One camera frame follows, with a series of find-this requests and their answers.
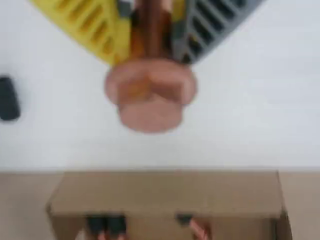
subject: yellow plastic part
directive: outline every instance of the yellow plastic part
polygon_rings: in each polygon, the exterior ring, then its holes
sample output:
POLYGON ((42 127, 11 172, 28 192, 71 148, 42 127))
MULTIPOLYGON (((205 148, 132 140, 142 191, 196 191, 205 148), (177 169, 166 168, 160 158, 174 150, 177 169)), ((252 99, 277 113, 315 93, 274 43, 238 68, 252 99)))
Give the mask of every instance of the yellow plastic part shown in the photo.
POLYGON ((105 62, 130 56, 131 20, 118 14, 116 0, 31 0, 63 31, 105 62))
POLYGON ((175 23, 183 20, 186 12, 186 1, 173 0, 172 6, 172 21, 175 23))

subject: white table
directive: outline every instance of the white table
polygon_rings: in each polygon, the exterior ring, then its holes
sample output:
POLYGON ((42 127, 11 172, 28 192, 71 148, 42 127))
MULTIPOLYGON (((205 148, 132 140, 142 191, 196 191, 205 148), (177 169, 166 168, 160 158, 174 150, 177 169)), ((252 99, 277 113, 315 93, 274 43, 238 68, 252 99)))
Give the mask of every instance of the white table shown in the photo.
POLYGON ((319 8, 267 0, 193 67, 182 126, 143 135, 105 98, 107 65, 27 0, 1 0, 0 73, 22 116, 0 123, 0 170, 319 167, 319 8))

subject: copper mushroom-shaped part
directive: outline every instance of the copper mushroom-shaped part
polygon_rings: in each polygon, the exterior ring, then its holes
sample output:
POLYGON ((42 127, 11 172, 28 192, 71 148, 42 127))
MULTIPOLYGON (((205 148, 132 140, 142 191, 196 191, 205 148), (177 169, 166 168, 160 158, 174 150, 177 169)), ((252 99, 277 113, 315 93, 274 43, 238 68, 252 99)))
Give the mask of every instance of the copper mushroom-shaped part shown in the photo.
POLYGON ((196 94, 192 71, 167 58, 163 36, 171 15, 164 9, 171 2, 139 0, 139 27, 131 32, 131 56, 136 59, 115 66, 105 81, 105 93, 118 106, 121 122, 144 133, 177 127, 184 106, 196 94))
POLYGON ((105 92, 127 127, 157 133, 177 127, 196 94, 192 71, 169 59, 141 58, 114 67, 105 92))

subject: black connector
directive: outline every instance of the black connector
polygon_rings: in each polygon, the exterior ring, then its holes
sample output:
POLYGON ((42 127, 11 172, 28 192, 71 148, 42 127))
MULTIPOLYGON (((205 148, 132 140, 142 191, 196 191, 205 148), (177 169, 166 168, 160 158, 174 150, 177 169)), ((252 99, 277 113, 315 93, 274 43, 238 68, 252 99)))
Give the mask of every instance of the black connector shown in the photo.
POLYGON ((191 219, 194 216, 192 214, 177 214, 175 218, 182 226, 188 226, 190 224, 191 219))
POLYGON ((12 121, 20 117, 21 110, 13 82, 8 76, 0 76, 0 119, 12 121))
POLYGON ((90 232, 94 236, 97 236, 108 229, 107 219, 104 215, 90 215, 87 216, 85 220, 90 232))
POLYGON ((111 237, 125 235, 127 232, 126 217, 124 215, 107 215, 106 221, 111 237))

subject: cardboard box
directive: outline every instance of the cardboard box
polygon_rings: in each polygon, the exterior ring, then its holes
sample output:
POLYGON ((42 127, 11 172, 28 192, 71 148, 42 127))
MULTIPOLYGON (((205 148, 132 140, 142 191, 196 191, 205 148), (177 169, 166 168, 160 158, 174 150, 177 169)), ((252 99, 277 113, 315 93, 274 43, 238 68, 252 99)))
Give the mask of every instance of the cardboard box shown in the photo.
POLYGON ((66 173, 47 213, 57 240, 74 240, 84 216, 103 213, 124 213, 131 240, 193 240, 177 213, 206 219, 214 240, 315 240, 319 180, 278 172, 66 173))

